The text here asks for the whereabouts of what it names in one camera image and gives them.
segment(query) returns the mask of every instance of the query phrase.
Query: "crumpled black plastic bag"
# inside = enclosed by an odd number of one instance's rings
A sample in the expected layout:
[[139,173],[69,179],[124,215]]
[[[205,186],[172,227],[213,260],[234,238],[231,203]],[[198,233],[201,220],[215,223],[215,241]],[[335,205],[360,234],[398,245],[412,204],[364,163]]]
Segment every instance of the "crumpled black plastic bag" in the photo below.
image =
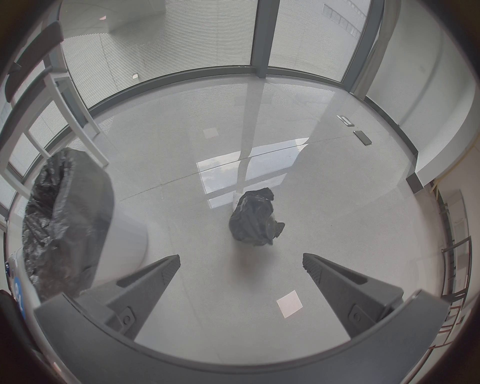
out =
[[272,201],[270,188],[245,192],[228,222],[233,238],[252,245],[272,245],[285,227],[273,218]]
[[25,269],[41,301],[90,288],[114,205],[108,174],[64,148],[43,166],[25,209]]

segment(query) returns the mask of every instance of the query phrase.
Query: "blue logo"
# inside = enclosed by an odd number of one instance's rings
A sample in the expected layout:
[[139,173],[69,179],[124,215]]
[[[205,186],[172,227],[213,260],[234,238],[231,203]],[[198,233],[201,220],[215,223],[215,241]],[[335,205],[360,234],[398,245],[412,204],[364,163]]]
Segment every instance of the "blue logo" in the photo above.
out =
[[20,308],[20,312],[25,319],[25,308],[24,308],[24,296],[22,293],[22,285],[20,284],[20,279],[15,276],[13,279],[13,294],[15,295],[15,299],[17,300],[18,307]]

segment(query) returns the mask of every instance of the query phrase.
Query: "floor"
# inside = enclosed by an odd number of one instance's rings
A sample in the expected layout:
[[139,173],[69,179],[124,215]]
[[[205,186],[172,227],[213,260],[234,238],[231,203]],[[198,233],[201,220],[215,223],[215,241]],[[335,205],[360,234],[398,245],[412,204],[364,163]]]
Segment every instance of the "floor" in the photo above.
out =
[[[142,265],[181,259],[138,343],[192,360],[258,364],[348,341],[302,268],[304,252],[398,285],[404,299],[419,288],[440,294],[436,201],[412,194],[412,154],[345,91],[282,77],[209,78],[143,94],[97,121],[117,202],[148,227]],[[228,229],[233,193],[265,186],[286,226],[273,246],[253,248]],[[276,301],[294,290],[303,307],[284,318]]]

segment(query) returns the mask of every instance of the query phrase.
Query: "black plastic bag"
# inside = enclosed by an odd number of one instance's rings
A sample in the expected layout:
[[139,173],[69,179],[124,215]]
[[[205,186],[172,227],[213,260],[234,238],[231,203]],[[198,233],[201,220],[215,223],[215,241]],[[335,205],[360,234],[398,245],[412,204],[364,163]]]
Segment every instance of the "black plastic bag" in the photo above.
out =
[[233,238],[252,245],[272,245],[285,227],[272,216],[272,201],[270,188],[245,192],[228,222]]
[[41,301],[91,286],[113,213],[108,174],[64,148],[35,180],[23,222],[25,269]]

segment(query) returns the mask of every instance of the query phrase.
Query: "white chair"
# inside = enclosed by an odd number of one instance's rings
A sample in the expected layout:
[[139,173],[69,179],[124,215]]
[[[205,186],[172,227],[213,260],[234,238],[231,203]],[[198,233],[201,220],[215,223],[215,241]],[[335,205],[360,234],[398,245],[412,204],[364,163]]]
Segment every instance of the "white chair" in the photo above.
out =
[[57,49],[61,58],[60,43],[63,41],[63,32],[59,22],[54,22],[43,29],[40,34],[26,47],[20,58],[12,66],[5,83],[5,97],[12,106],[12,111],[0,132],[0,175],[22,196],[30,197],[30,190],[9,171],[8,163],[12,152],[22,133],[33,144],[37,151],[48,159],[50,154],[35,140],[29,129],[53,100],[64,116],[72,131],[80,138],[85,147],[100,161],[103,166],[108,164],[107,158],[86,135],[75,116],[65,103],[61,93],[65,88],[70,89],[75,103],[96,133],[100,128],[88,112],[80,95],[73,84],[66,68],[45,68],[27,87],[18,101],[14,95],[32,70],[54,49]]

